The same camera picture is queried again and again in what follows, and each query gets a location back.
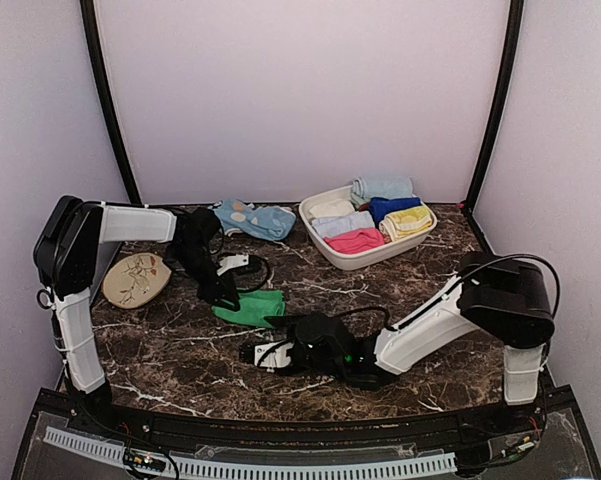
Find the green towel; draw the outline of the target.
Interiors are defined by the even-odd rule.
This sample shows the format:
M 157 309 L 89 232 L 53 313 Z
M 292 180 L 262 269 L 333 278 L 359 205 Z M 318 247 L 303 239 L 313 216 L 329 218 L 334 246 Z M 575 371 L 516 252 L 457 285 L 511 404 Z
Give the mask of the green towel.
M 281 290 L 258 290 L 240 295 L 240 309 L 212 307 L 213 314 L 231 324 L 253 328 L 272 329 L 269 317 L 283 316 L 286 310 L 284 293 Z

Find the yellow-green crocodile towel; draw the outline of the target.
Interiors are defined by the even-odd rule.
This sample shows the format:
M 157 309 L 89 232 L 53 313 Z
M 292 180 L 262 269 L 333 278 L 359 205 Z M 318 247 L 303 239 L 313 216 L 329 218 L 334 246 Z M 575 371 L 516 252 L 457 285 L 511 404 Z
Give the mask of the yellow-green crocodile towel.
M 424 205 L 388 213 L 379 223 L 379 230 L 392 242 L 414 236 L 433 224 L 428 207 Z

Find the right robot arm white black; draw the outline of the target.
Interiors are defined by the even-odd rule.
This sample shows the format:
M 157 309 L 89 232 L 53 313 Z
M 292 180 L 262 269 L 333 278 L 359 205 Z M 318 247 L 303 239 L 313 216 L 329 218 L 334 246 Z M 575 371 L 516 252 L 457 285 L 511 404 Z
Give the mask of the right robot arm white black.
M 270 318 L 286 337 L 254 347 L 252 362 L 272 373 L 313 370 L 376 391 L 452 341 L 481 330 L 504 345 L 504 401 L 491 410 L 490 424 L 510 434 L 529 416 L 555 332 L 560 300 L 548 297 L 543 276 L 554 270 L 533 254 L 470 252 L 427 302 L 364 338 L 348 330 L 343 314 Z

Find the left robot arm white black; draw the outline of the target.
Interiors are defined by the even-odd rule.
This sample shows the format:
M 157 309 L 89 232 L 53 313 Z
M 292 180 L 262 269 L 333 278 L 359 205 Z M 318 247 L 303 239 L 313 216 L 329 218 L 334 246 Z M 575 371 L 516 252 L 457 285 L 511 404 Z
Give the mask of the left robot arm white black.
M 62 197 L 34 247 L 42 289 L 38 304 L 51 312 L 54 343 L 66 377 L 80 393 L 106 388 L 91 321 L 91 287 L 98 251 L 105 243 L 154 242 L 197 284 L 200 300 L 237 311 L 239 294 L 227 267 L 213 258 L 210 243 L 221 224 L 210 209 L 187 212 L 83 201 Z

